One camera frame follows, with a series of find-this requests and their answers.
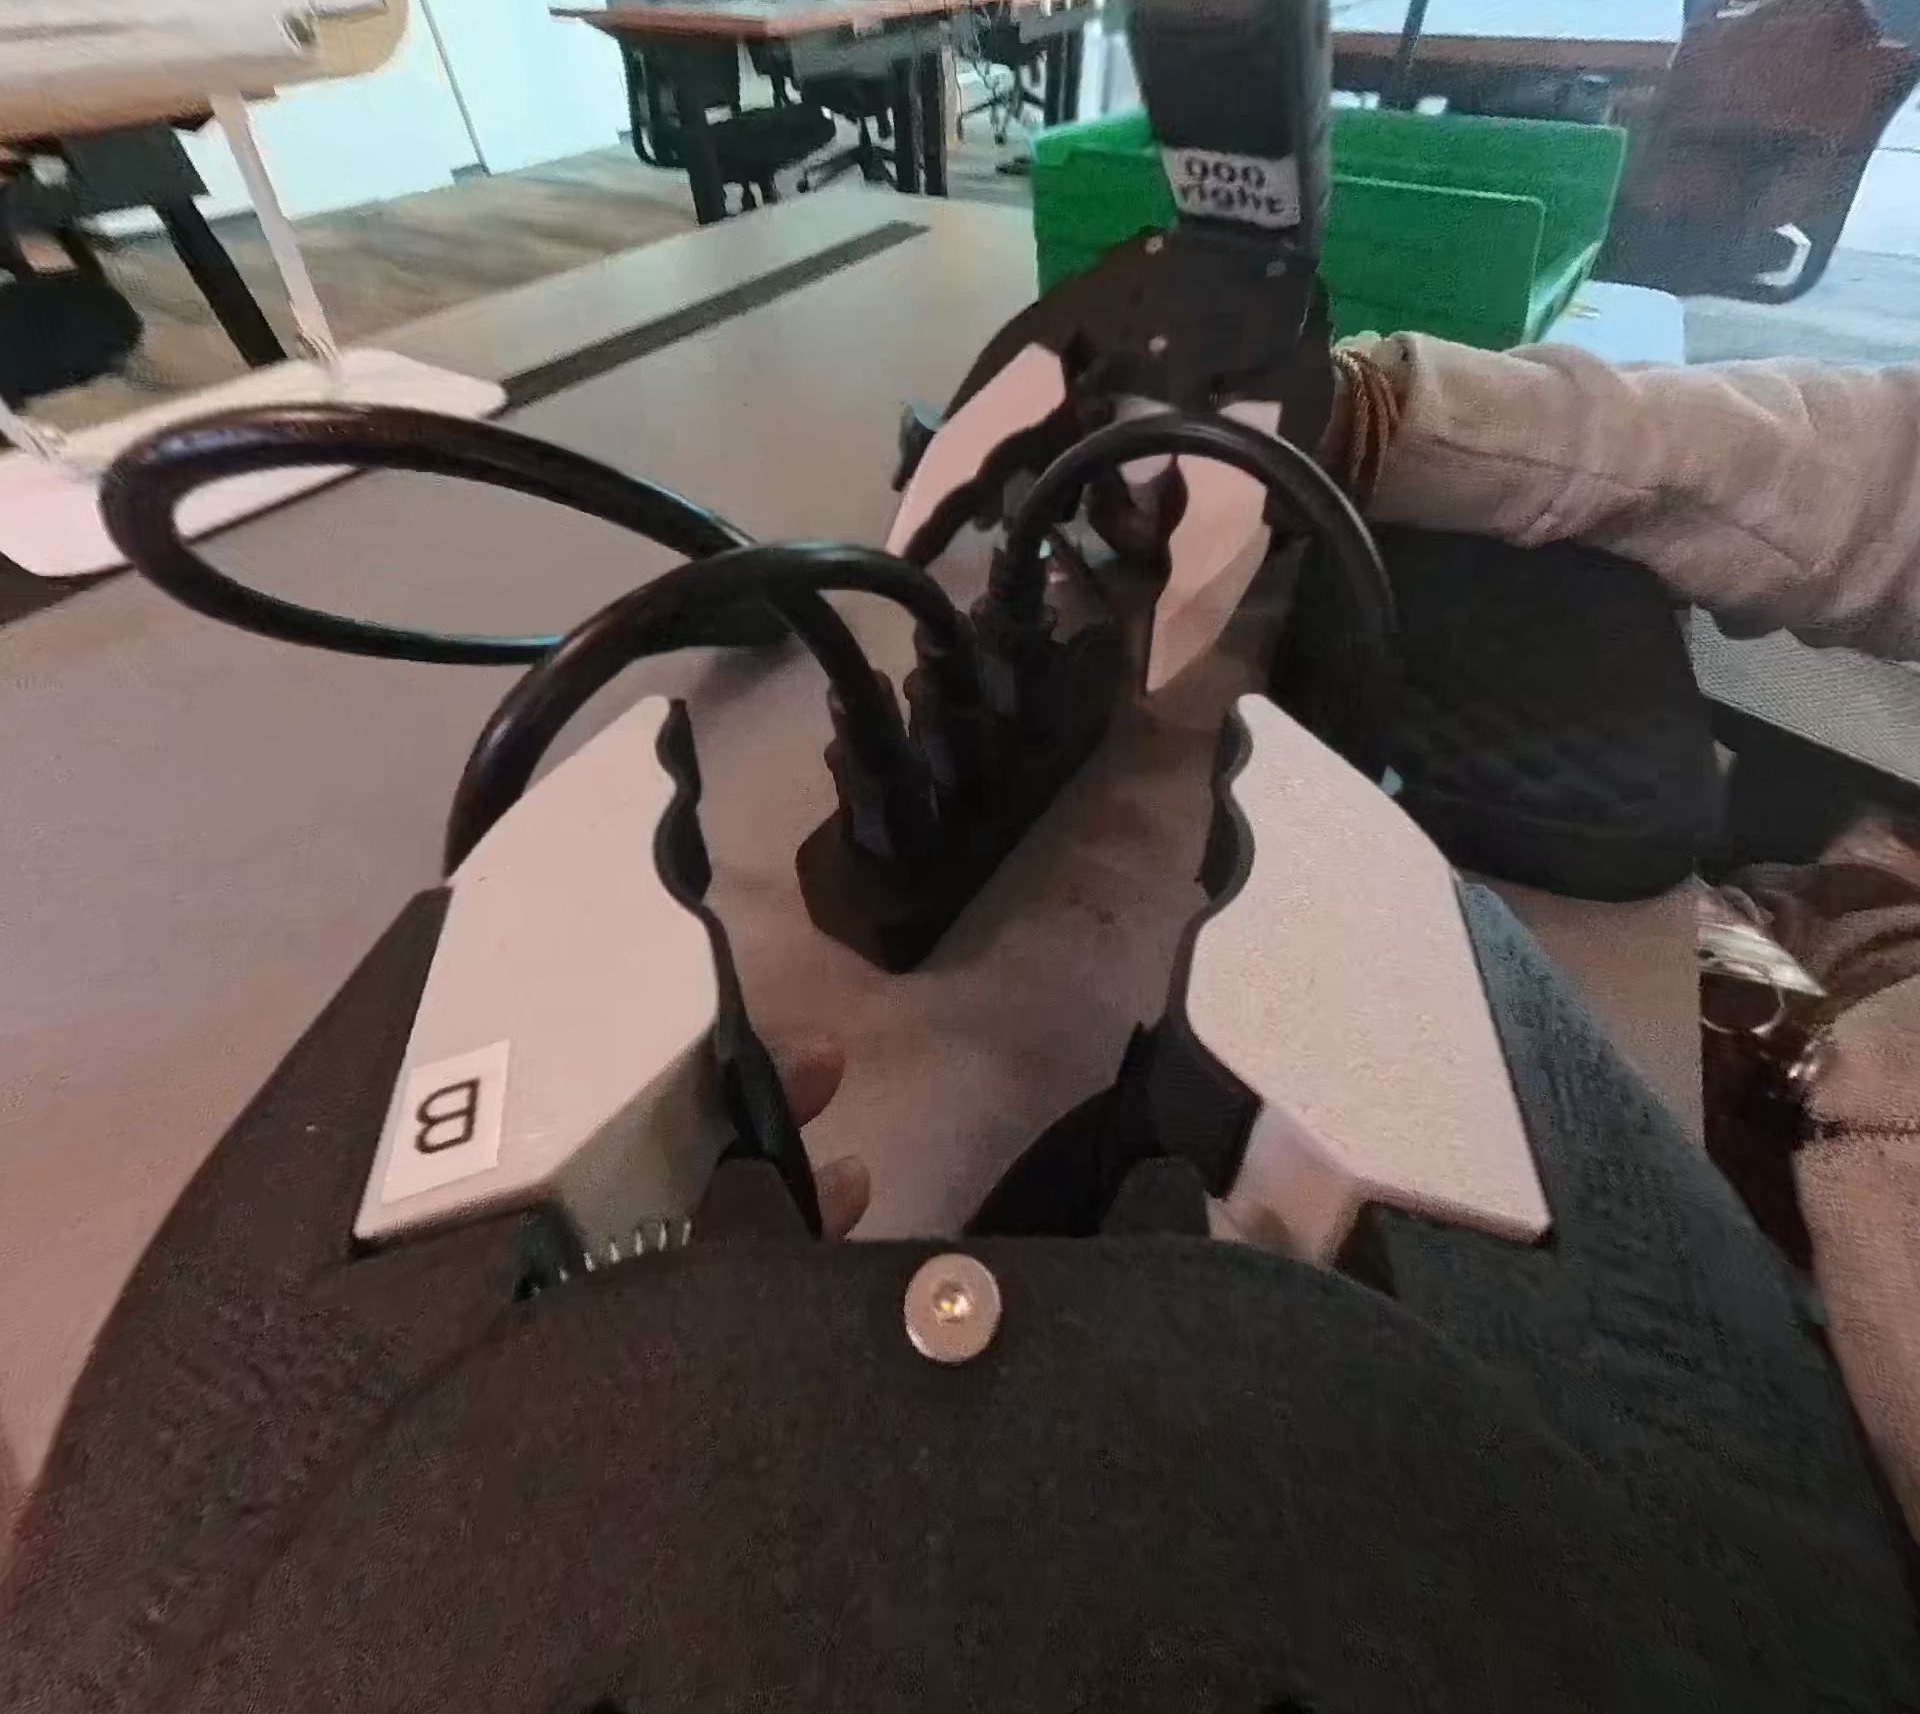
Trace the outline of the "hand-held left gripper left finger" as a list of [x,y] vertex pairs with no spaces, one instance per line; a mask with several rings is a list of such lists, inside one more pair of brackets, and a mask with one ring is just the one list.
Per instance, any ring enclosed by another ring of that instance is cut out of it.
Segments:
[[445,883],[441,937],[352,1234],[557,1214],[583,1248],[686,1241],[732,1154],[821,1233],[789,1091],[708,907],[684,702],[636,702]]

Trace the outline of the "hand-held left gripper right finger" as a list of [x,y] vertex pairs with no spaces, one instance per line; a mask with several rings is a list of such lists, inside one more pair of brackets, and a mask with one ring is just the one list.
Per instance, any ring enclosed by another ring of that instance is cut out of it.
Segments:
[[1260,695],[1220,727],[1204,903],[1145,1072],[1215,1236],[1330,1264],[1367,1213],[1553,1233],[1450,862]]

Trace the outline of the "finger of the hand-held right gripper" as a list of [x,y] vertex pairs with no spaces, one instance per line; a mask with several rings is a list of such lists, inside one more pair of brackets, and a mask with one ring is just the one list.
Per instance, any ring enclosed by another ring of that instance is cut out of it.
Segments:
[[1203,660],[1269,559],[1266,485],[1234,462],[1179,455],[1165,470],[1185,494],[1165,542],[1165,580],[1148,622],[1145,695],[1163,695]]
[[884,553],[932,568],[967,530],[1006,520],[1020,483],[1036,483],[1083,439],[1060,353],[1025,346],[950,413],[907,478]]

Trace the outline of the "black power plug with cable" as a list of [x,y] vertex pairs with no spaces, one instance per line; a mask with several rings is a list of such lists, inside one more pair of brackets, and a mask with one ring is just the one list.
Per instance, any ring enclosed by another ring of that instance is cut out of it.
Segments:
[[1346,614],[1354,664],[1346,695],[1332,713],[1332,746],[1384,786],[1388,724],[1401,688],[1399,604],[1359,508],[1318,460],[1283,439],[1174,411],[1084,436],[1039,476],[1008,520],[989,573],[989,604],[1023,628],[1039,628],[1044,609],[1041,553],[1052,524],[1073,512],[1092,481],[1130,460],[1179,457],[1212,460],[1252,481],[1321,546]]

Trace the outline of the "black power strip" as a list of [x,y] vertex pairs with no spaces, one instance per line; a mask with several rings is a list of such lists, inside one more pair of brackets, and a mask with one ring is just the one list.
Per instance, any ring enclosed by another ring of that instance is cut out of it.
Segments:
[[800,845],[797,878],[821,934],[888,975],[925,964],[1105,743],[1130,679],[1113,603],[1058,609],[1016,592],[994,559],[950,647],[916,626],[905,681],[907,786],[828,743],[837,806]]

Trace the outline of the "person's right forearm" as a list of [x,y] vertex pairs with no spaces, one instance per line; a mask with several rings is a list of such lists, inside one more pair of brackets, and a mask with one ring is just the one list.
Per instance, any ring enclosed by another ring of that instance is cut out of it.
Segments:
[[1644,566],[1728,639],[1919,660],[1919,371],[1810,360],[1621,367],[1362,335],[1399,427],[1393,526]]

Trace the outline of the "person's left forearm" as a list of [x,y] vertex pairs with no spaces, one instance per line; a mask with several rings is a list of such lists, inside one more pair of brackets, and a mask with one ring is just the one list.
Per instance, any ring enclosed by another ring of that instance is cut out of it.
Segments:
[[1823,1029],[1793,1181],[1852,1408],[1919,1531],[1919,980]]

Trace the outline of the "person's left hand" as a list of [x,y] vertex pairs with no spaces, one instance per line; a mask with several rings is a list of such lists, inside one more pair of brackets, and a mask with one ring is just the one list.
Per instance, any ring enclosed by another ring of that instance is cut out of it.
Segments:
[[[791,1040],[777,1055],[781,1083],[797,1124],[807,1130],[837,1100],[848,1071],[846,1048],[833,1037]],[[852,1236],[872,1205],[872,1171],[859,1153],[816,1159],[802,1142],[814,1181],[822,1236]]]

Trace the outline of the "green plastic crate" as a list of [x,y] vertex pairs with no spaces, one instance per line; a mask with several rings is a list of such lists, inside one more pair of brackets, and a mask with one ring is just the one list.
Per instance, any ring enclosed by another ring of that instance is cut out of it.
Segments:
[[[1608,124],[1334,111],[1318,254],[1334,332],[1543,342],[1603,256],[1627,157]],[[1050,129],[1028,160],[1043,291],[1180,218],[1279,223],[1295,207],[1290,166],[1169,149],[1142,108]]]

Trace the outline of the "grey background table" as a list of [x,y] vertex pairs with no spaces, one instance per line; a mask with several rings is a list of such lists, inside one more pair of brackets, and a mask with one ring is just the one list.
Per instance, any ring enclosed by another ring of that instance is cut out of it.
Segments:
[[1686,25],[1689,0],[1332,0],[1332,84],[1380,104],[1568,118],[1658,87]]

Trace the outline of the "black quilted bag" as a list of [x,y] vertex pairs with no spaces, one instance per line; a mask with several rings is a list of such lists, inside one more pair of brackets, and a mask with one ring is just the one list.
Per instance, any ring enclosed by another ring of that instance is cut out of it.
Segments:
[[1377,686],[1343,575],[1306,542],[1269,696],[1396,800],[1463,872],[1585,903],[1683,887],[1720,815],[1713,713],[1679,601],[1644,566],[1554,542],[1378,526],[1401,631]]

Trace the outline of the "wooden desk with black legs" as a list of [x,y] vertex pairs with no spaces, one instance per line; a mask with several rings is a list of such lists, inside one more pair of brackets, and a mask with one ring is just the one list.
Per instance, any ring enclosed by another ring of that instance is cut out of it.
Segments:
[[715,126],[698,92],[698,55],[731,57],[767,49],[795,80],[804,63],[833,75],[879,68],[895,129],[892,184],[901,194],[947,198],[947,59],[973,22],[1010,22],[1048,51],[1043,112],[1048,126],[1079,117],[1087,33],[1108,0],[627,0],[559,5],[557,22],[577,22],[619,49],[656,53],[675,99],[688,99],[675,144],[698,226],[732,214]]

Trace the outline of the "brown chair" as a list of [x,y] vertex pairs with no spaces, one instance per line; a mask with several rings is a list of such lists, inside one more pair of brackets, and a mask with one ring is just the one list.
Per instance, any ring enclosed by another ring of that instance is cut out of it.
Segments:
[[1696,22],[1628,124],[1597,278],[1786,307],[1825,276],[1916,88],[1868,0],[1764,0]]

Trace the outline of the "grey mesh chair seat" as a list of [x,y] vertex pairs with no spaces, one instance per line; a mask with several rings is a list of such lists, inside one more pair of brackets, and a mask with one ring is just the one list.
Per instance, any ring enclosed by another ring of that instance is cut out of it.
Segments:
[[1807,753],[1882,786],[1919,789],[1915,664],[1813,648],[1782,631],[1728,636],[1705,609],[1689,613],[1686,640],[1723,746]]

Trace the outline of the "black side table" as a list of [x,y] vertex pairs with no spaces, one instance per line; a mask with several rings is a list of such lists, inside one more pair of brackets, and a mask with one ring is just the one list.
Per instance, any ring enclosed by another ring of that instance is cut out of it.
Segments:
[[5,143],[2,396],[22,411],[127,371],[144,328],[89,225],[154,214],[222,335],[251,369],[287,359],[199,202],[206,184],[172,124]]

